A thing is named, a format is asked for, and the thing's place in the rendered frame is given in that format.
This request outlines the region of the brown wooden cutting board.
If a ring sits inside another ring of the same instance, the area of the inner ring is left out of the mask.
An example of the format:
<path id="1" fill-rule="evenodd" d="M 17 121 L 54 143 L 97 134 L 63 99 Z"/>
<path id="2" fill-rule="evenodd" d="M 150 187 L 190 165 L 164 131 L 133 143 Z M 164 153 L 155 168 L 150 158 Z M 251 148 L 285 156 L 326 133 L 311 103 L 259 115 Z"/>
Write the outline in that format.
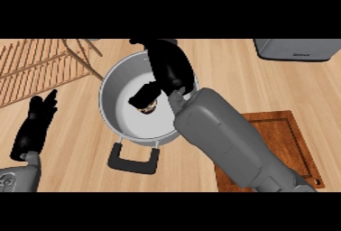
<path id="1" fill-rule="evenodd" d="M 314 189 L 323 189 L 324 183 L 293 120 L 292 111 L 246 113 L 242 116 L 252 124 L 270 151 L 286 166 L 296 171 Z"/>

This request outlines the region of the chocolate cupcake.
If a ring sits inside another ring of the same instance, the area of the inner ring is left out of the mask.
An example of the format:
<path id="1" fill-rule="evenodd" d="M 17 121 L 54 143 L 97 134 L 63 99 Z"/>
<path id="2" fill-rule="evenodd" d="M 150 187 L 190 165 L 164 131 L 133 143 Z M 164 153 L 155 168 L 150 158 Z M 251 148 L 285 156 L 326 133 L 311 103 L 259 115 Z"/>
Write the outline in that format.
<path id="1" fill-rule="evenodd" d="M 155 110 L 156 110 L 156 100 L 153 100 L 153 102 L 147 105 L 146 108 L 138 108 L 138 111 L 140 111 L 144 115 L 152 114 Z"/>

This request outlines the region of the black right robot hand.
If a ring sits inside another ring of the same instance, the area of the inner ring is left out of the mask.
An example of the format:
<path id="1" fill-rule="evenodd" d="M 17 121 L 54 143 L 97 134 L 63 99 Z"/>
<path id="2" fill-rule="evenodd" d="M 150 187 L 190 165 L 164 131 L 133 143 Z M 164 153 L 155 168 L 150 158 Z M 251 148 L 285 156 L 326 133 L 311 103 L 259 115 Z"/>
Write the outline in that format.
<path id="1" fill-rule="evenodd" d="M 193 90 L 195 71 L 174 39 L 134 38 L 130 44 L 143 45 L 155 77 L 128 100 L 137 109 L 144 109 L 161 93 L 169 96 L 174 90 L 184 88 L 186 95 Z"/>

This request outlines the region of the grey appliance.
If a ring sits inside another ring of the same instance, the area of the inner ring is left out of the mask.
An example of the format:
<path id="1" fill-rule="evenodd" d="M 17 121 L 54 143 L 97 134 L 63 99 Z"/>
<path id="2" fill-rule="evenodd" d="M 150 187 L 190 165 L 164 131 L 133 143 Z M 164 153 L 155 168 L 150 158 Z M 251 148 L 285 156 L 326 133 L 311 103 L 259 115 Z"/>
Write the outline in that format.
<path id="1" fill-rule="evenodd" d="M 254 39 L 262 60 L 326 61 L 341 50 L 341 39 Z"/>

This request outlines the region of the wooden slatted dish rack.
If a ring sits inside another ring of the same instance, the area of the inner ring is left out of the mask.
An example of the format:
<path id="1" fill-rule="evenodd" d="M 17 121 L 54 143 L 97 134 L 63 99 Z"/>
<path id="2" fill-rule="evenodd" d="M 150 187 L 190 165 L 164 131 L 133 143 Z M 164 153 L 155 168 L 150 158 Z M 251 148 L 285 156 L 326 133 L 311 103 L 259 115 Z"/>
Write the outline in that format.
<path id="1" fill-rule="evenodd" d="M 88 52 L 102 53 L 88 39 L 22 39 L 0 48 L 0 108 L 76 79 L 102 75 Z"/>

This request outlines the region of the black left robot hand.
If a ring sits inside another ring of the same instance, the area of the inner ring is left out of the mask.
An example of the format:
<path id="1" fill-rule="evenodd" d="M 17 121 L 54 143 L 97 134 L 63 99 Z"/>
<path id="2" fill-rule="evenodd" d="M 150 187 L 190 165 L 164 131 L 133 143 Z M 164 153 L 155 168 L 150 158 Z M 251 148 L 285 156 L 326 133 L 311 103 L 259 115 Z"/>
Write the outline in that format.
<path id="1" fill-rule="evenodd" d="M 10 151 L 10 159 L 23 162 L 20 157 L 29 151 L 41 153 L 48 125 L 57 111 L 56 104 L 57 90 L 53 89 L 45 98 L 34 96 L 29 101 L 28 115 L 16 134 Z"/>

